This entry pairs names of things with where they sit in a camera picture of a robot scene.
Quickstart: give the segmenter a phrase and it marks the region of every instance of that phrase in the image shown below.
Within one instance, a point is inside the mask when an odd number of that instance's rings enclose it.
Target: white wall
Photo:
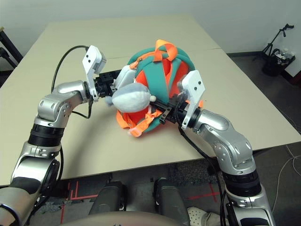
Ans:
[[[296,0],[0,0],[0,26],[25,55],[49,22],[188,13],[227,53],[258,51],[290,1]],[[10,68],[3,59],[0,67]]]

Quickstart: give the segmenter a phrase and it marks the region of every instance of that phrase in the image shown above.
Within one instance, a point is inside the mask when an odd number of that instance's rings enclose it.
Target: floor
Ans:
[[[252,57],[234,57],[232,60],[249,76],[269,100],[286,114],[290,123],[301,130],[301,89],[292,86],[282,76],[269,77],[261,72],[264,62],[252,62]],[[301,143],[288,145],[294,155],[301,155]],[[290,158],[286,146],[273,147],[257,153],[254,158],[261,183],[273,206],[277,178],[283,164]],[[295,161],[301,171],[301,159]],[[205,211],[219,212],[219,192],[213,176],[207,173],[204,160],[153,166],[142,169],[114,172],[91,177],[63,181],[68,187],[68,198],[51,197],[46,205],[31,218],[31,225],[55,226],[86,216],[108,179],[120,180],[127,186],[127,210],[155,212],[152,198],[154,180],[171,178],[182,194],[185,205],[196,206]],[[293,170],[290,161],[283,169],[279,184],[274,217],[277,225],[300,225],[301,222],[301,178]]]

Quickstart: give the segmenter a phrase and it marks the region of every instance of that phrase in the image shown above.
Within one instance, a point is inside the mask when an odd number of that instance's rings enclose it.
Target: table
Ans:
[[[135,52],[166,39],[184,49],[199,69],[205,108],[226,116],[254,150],[301,141],[301,136],[224,51],[190,17],[156,16],[52,23],[0,89],[0,185],[9,184],[39,101],[50,92],[61,56],[75,45],[95,45],[107,57],[103,72],[122,68]],[[82,49],[72,52],[56,84],[85,80]],[[76,108],[87,113],[87,104]],[[63,178],[81,177],[201,158],[171,123],[140,138],[129,137],[104,100],[86,120],[72,115],[62,139]],[[211,147],[187,131],[210,156]]]

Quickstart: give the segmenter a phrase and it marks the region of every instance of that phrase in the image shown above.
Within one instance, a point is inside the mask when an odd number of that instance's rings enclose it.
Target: black tripod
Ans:
[[[271,51],[273,49],[273,42],[275,41],[275,39],[277,38],[277,36],[283,32],[283,37],[286,37],[286,33],[285,33],[285,30],[287,28],[290,28],[290,29],[293,29],[294,28],[294,25],[289,25],[289,24],[286,24],[282,29],[279,29],[278,33],[276,34],[276,36],[274,37],[273,41],[271,43],[268,43],[268,45],[260,52],[260,54],[258,54],[254,59],[256,60],[258,57],[264,57],[265,56],[265,53],[269,50],[269,55],[268,57],[271,56]]]

